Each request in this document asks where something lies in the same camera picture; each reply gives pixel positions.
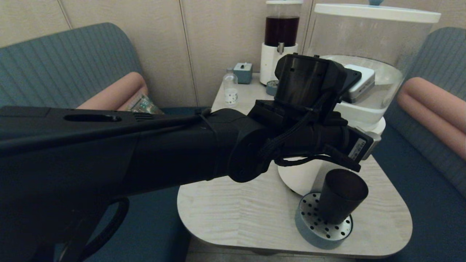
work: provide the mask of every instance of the floor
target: floor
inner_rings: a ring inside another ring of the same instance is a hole
[[[215,248],[191,238],[186,262],[355,262],[354,259],[311,255],[258,255],[251,251]]]

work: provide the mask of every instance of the pink armrest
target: pink armrest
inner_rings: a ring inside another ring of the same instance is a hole
[[[141,92],[145,95],[149,93],[144,78],[131,72],[84,102],[78,109],[127,110],[126,106],[132,98]]]
[[[466,102],[415,77],[398,94],[399,106],[466,160]]]

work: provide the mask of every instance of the wooden table top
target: wooden table top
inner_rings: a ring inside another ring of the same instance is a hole
[[[258,74],[253,83],[239,87],[235,109],[247,114],[256,99],[273,99],[265,93]],[[212,109],[223,107],[220,87]],[[411,214],[372,156],[364,161],[359,175],[369,195],[352,213],[353,231],[335,249],[317,248],[299,234],[295,213],[301,197],[283,183],[273,162],[266,173],[247,183],[222,177],[181,186],[178,213],[194,236],[224,248],[338,257],[392,255],[411,237]]]

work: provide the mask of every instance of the small teal box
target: small teal box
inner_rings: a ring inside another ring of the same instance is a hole
[[[237,63],[233,68],[233,73],[238,78],[238,84],[250,84],[253,79],[253,64]]]

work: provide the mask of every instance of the dark liquid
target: dark liquid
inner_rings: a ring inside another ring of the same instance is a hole
[[[299,16],[268,16],[265,19],[265,44],[276,47],[279,42],[285,47],[292,47],[296,43]]]

